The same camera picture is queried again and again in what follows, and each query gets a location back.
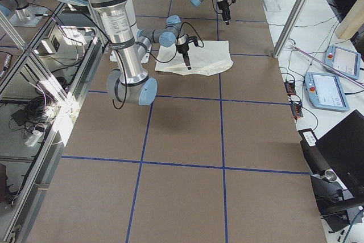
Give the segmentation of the white long-sleeve cat shirt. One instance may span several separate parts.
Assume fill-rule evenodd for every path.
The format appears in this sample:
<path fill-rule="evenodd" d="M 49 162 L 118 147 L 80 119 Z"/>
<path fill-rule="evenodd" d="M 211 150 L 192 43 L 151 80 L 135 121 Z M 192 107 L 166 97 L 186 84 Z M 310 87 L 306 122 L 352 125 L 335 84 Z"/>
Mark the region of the white long-sleeve cat shirt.
<path fill-rule="evenodd" d="M 179 75 L 204 75 L 211 76 L 225 72 L 233 65 L 230 57 L 228 41 L 204 41 L 204 47 L 190 46 L 188 51 L 191 69 L 185 65 L 180 53 L 175 52 L 174 45 L 160 47 L 155 70 L 171 72 Z"/>

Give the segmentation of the near blue teach pendant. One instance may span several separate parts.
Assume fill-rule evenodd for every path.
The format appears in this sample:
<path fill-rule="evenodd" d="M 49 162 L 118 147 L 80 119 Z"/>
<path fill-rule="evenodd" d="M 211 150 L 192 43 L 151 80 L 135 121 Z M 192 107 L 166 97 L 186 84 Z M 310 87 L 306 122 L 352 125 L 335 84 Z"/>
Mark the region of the near blue teach pendant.
<path fill-rule="evenodd" d="M 314 108 L 337 112 L 349 111 L 349 104 L 338 76 L 307 72 L 304 82 L 309 101 Z"/>

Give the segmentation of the blue teach pendant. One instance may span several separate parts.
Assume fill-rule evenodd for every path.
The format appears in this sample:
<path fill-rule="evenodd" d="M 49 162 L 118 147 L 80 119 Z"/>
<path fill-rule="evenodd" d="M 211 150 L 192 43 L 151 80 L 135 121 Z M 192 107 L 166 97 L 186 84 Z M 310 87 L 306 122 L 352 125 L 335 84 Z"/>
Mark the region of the blue teach pendant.
<path fill-rule="evenodd" d="M 314 108 L 337 112 L 349 111 L 349 104 L 338 76 L 307 72 L 304 82 L 309 101 Z"/>
<path fill-rule="evenodd" d="M 325 64 L 353 80 L 359 79 L 360 62 L 360 53 L 337 46 L 330 46 L 326 50 Z"/>

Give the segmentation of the wooden board upright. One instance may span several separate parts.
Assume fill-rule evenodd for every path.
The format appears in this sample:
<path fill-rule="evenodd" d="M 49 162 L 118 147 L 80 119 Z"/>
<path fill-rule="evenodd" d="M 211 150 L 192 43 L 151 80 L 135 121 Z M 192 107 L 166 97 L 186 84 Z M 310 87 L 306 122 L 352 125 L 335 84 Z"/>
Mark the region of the wooden board upright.
<path fill-rule="evenodd" d="M 364 0 L 357 0 L 336 30 L 339 39 L 350 39 L 363 25 Z"/>

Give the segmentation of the far blue teach pendant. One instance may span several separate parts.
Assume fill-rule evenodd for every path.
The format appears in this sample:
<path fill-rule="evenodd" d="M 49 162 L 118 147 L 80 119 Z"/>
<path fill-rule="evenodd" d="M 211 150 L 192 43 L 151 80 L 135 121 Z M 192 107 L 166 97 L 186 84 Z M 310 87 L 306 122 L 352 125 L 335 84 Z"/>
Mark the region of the far blue teach pendant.
<path fill-rule="evenodd" d="M 325 64 L 353 80 L 359 79 L 360 62 L 360 53 L 337 46 L 330 46 L 326 50 Z"/>

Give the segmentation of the aluminium frame post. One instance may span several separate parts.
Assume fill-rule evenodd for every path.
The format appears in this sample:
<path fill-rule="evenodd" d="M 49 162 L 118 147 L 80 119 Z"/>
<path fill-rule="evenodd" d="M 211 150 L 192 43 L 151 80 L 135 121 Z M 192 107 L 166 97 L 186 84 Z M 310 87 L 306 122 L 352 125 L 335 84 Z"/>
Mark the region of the aluminium frame post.
<path fill-rule="evenodd" d="M 281 52 L 283 51 L 283 48 L 286 45 L 286 42 L 288 41 L 290 34 L 293 31 L 295 24 L 301 14 L 301 12 L 304 9 L 306 2 L 307 2 L 307 0 L 296 0 L 295 1 L 293 8 L 284 25 L 284 28 L 276 43 L 274 51 L 272 53 L 273 58 L 277 59 L 279 57 L 279 55 L 281 54 Z"/>

